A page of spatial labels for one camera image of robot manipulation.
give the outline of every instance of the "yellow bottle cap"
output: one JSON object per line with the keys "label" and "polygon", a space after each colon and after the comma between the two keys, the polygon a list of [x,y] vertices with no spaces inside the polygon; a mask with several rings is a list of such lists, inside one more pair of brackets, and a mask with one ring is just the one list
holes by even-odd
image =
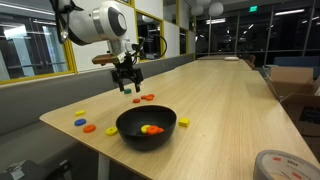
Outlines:
{"label": "yellow bottle cap", "polygon": [[110,128],[108,128],[108,129],[106,130],[106,134],[107,134],[108,136],[113,136],[113,135],[115,135],[115,134],[117,134],[117,133],[118,133],[117,127],[110,127]]}

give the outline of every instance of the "window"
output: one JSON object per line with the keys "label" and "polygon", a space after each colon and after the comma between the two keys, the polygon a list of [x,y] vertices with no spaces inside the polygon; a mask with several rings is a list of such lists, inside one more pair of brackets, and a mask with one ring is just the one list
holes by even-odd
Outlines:
{"label": "window", "polygon": [[271,26],[269,50],[302,50],[308,30],[310,7],[299,8],[303,12],[277,15],[289,10],[276,10]]}
{"label": "window", "polygon": [[130,0],[118,0],[118,1],[122,1],[122,2],[127,3],[127,4],[131,4]]}
{"label": "window", "polygon": [[269,52],[266,64],[273,64],[275,57],[293,57],[293,56],[302,56],[302,51]]}
{"label": "window", "polygon": [[140,59],[159,59],[161,56],[160,21],[137,13],[139,43],[145,39]]}
{"label": "window", "polygon": [[206,24],[206,20],[197,19],[197,32],[195,41],[197,58],[208,55],[209,26]]}
{"label": "window", "polygon": [[164,20],[176,24],[177,22],[177,3],[176,0],[163,0]]}
{"label": "window", "polygon": [[0,80],[69,70],[54,21],[0,15]]}
{"label": "window", "polygon": [[180,28],[180,54],[187,53],[187,31]]}
{"label": "window", "polygon": [[315,10],[311,23],[307,49],[320,49],[320,8]]}
{"label": "window", "polygon": [[238,52],[264,52],[266,50],[270,16],[271,11],[270,13],[250,13],[240,16]]}
{"label": "window", "polygon": [[195,20],[196,17],[193,17],[191,14],[191,11],[189,11],[189,30],[190,31],[195,31]]}
{"label": "window", "polygon": [[237,16],[211,19],[210,52],[234,52]]}

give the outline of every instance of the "orange object in bowl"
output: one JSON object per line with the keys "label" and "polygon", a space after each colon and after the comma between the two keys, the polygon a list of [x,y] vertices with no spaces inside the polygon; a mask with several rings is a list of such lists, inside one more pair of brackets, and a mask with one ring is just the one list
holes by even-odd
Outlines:
{"label": "orange object in bowl", "polygon": [[158,126],[150,126],[147,128],[147,134],[148,135],[154,135],[159,132],[159,127]]}
{"label": "orange object in bowl", "polygon": [[159,128],[159,129],[158,129],[158,133],[161,133],[161,132],[163,132],[163,131],[164,131],[163,128]]}

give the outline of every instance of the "ceiling light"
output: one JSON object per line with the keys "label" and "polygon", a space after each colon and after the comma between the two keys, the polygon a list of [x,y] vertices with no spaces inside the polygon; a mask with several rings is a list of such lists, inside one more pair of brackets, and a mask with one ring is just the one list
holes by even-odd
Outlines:
{"label": "ceiling light", "polygon": [[281,15],[287,15],[287,14],[295,14],[295,13],[302,13],[304,12],[304,9],[297,9],[292,11],[283,11],[283,12],[277,12],[275,16],[281,16]]}
{"label": "ceiling light", "polygon": [[31,9],[31,8],[26,8],[26,7],[21,7],[21,6],[14,6],[14,5],[4,4],[4,3],[0,3],[0,6],[20,9],[20,10],[25,10],[25,11],[31,11],[31,12],[41,13],[41,14],[54,15],[53,12],[49,12],[49,11],[41,11],[41,10],[37,10],[37,9]]}
{"label": "ceiling light", "polygon": [[214,20],[207,20],[206,23],[207,24],[218,24],[218,23],[224,23],[226,22],[226,19],[223,18],[223,19],[214,19]]}
{"label": "ceiling light", "polygon": [[38,20],[34,20],[34,23],[38,23],[38,24],[48,24],[48,25],[56,25],[56,23],[54,22],[48,22],[48,21],[38,21]]}
{"label": "ceiling light", "polygon": [[18,26],[13,26],[13,25],[9,25],[9,24],[0,24],[0,26],[3,26],[3,27],[12,27],[12,28],[18,27]]}

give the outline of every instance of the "wooden table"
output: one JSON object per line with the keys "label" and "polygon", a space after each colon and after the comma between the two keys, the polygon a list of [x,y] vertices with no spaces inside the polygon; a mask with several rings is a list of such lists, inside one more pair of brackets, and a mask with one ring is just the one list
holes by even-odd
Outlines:
{"label": "wooden table", "polygon": [[252,71],[251,67],[242,59],[237,61],[226,60],[197,60],[178,68],[201,68],[201,69],[220,69],[220,70],[244,70]]}
{"label": "wooden table", "polygon": [[237,57],[236,55],[211,55],[211,56],[203,56],[198,58],[198,60],[221,60],[225,57]]}
{"label": "wooden table", "polygon": [[[209,62],[214,63],[196,61],[148,78],[140,93],[124,95],[115,89],[40,119],[150,179],[252,179],[256,155],[267,149],[297,155],[320,167],[258,72],[209,68]],[[153,101],[132,103],[149,93],[155,94]],[[105,135],[121,113],[142,105],[169,107],[178,119],[189,118],[190,125],[177,125],[170,140],[150,152],[131,149],[119,135]],[[85,134],[73,125],[74,112],[80,109],[96,131]]]}

